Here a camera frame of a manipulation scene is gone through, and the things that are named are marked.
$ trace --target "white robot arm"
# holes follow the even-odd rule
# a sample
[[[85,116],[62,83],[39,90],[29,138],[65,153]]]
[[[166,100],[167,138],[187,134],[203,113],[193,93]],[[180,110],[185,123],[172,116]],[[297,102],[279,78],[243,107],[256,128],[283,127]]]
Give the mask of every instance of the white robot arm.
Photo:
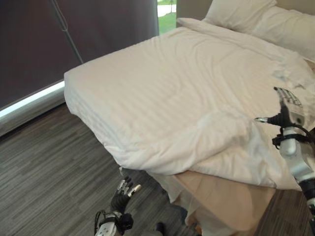
[[[280,150],[281,156],[307,199],[308,208],[313,216],[310,225],[315,236],[314,137],[303,128],[305,119],[299,99],[286,89],[274,89],[279,95],[281,112],[271,118],[256,118],[255,121],[281,127],[281,133],[273,138],[272,142]]]

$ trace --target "shoe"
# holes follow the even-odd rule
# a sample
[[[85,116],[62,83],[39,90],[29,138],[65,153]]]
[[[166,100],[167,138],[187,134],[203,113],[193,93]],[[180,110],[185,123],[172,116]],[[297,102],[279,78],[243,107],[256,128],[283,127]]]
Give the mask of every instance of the shoe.
[[[159,231],[163,236],[165,234],[165,225],[162,222],[158,222],[155,226],[155,231]]]

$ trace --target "robot finger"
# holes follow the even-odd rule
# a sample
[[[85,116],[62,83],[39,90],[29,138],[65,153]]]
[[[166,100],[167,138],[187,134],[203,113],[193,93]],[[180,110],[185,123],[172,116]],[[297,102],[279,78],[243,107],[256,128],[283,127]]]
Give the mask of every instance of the robot finger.
[[[128,190],[133,186],[133,182],[129,182],[124,190],[124,195],[127,195]]]
[[[141,185],[140,185],[140,184],[138,184],[137,186],[133,187],[133,188],[127,193],[128,197],[131,198],[137,191],[140,190],[140,188],[141,188]]]
[[[116,194],[121,194],[124,191],[125,186],[128,184],[128,182],[131,180],[128,176],[125,177],[118,185],[115,195]]]

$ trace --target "grass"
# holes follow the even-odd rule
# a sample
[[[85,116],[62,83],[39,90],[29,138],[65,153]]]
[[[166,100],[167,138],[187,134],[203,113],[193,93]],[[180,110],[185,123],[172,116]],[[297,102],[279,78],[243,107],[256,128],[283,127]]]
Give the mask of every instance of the grass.
[[[171,0],[162,0],[157,2],[158,5],[170,5]]]
[[[169,13],[158,18],[159,33],[163,34],[176,28],[176,13]]]

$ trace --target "white pillow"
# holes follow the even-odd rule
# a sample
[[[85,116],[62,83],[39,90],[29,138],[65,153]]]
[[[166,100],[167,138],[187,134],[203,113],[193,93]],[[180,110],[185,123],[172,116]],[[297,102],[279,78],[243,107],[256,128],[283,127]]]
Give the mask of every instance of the white pillow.
[[[204,21],[242,33],[250,33],[275,0],[213,0]]]
[[[315,16],[275,6],[263,14],[252,35],[315,61]]]

